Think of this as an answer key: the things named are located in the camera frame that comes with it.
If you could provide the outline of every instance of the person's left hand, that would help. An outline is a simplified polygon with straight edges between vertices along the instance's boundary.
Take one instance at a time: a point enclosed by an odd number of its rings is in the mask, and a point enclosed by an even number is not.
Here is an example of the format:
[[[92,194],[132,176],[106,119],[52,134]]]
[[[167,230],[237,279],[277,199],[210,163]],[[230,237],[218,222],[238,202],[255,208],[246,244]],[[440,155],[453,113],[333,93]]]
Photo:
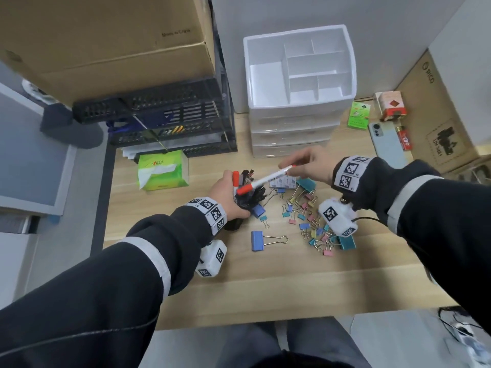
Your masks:
[[[221,204],[225,213],[227,213],[227,221],[235,218],[248,218],[250,216],[248,210],[244,210],[235,204],[231,170],[224,171],[224,176],[212,186],[208,192],[208,196]]]

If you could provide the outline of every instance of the red marker cap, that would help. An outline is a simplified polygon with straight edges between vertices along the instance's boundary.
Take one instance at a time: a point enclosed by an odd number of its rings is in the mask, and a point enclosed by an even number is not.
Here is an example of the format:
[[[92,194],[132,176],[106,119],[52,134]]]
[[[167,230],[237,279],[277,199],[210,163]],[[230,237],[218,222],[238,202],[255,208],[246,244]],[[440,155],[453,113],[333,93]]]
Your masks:
[[[241,174],[237,170],[234,170],[234,173],[232,173],[232,184],[234,185],[234,187],[238,187],[239,186],[239,177],[240,177],[240,175]]]
[[[242,186],[237,189],[237,195],[245,195],[247,192],[252,191],[252,185],[249,183],[248,185]]]

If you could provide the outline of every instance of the person's right hand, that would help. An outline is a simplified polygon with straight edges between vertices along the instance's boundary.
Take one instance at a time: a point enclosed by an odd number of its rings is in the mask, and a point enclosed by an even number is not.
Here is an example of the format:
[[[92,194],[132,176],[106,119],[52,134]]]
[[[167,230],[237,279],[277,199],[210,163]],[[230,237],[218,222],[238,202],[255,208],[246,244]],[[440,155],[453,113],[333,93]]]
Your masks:
[[[287,172],[289,176],[310,178],[330,185],[332,172],[341,159],[342,157],[333,154],[326,147],[307,147],[286,156],[279,163],[279,168],[294,164]]]

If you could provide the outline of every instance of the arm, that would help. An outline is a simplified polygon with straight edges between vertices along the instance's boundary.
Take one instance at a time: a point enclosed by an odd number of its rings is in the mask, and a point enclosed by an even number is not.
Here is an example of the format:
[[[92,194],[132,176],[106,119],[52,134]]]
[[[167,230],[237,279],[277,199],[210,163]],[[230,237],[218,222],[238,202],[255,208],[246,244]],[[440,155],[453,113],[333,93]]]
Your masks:
[[[232,172],[225,171],[209,197],[229,220],[246,218],[249,212],[234,203],[232,188]],[[121,242],[0,310],[0,365],[138,367],[163,299],[189,283],[211,239],[204,214],[192,206],[139,221]],[[136,326],[2,355],[58,337]]]
[[[488,302],[482,296],[491,284],[491,188],[442,179],[421,160],[393,169],[374,157],[354,162],[363,165],[362,173],[355,191],[349,191],[340,180],[353,159],[333,156],[322,147],[306,148],[279,166],[302,164],[289,174],[324,181],[356,209],[375,211],[406,239],[438,284],[491,332]]]

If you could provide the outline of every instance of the hand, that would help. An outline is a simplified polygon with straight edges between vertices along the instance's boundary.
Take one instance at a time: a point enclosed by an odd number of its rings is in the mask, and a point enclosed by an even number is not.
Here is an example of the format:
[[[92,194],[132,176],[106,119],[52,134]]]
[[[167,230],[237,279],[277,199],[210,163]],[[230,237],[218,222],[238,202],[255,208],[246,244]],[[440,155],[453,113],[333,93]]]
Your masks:
[[[294,164],[296,166],[287,172],[289,176],[310,178],[330,185],[332,172],[341,159],[342,157],[333,154],[326,147],[313,146],[299,149],[285,157],[279,163],[279,168]]]
[[[208,196],[220,203],[225,213],[227,221],[235,218],[248,218],[250,212],[240,208],[234,201],[234,186],[232,184],[232,171],[224,171],[224,176],[220,178],[208,192]]]

